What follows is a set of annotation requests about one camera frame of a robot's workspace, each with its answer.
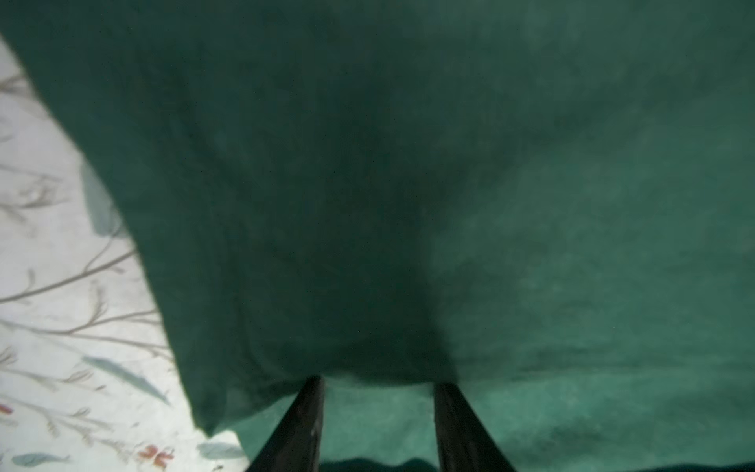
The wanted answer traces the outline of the green t-shirt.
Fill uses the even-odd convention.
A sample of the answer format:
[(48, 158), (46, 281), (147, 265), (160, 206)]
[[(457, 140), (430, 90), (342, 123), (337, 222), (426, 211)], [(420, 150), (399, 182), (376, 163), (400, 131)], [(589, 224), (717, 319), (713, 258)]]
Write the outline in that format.
[(750, 1), (5, 1), (134, 241), (195, 424), (440, 469), (754, 467)]

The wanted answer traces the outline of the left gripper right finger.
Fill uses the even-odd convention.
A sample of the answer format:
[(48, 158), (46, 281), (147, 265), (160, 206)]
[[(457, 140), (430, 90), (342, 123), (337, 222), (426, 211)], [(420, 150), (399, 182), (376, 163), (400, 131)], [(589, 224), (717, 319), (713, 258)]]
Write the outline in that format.
[(440, 471), (516, 471), (457, 385), (434, 385), (434, 408)]

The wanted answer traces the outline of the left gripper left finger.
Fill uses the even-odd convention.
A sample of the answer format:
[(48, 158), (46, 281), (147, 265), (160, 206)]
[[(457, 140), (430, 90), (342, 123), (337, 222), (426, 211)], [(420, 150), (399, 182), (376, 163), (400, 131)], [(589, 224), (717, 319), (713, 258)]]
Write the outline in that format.
[(324, 379), (308, 379), (247, 472), (317, 472), (324, 424)]

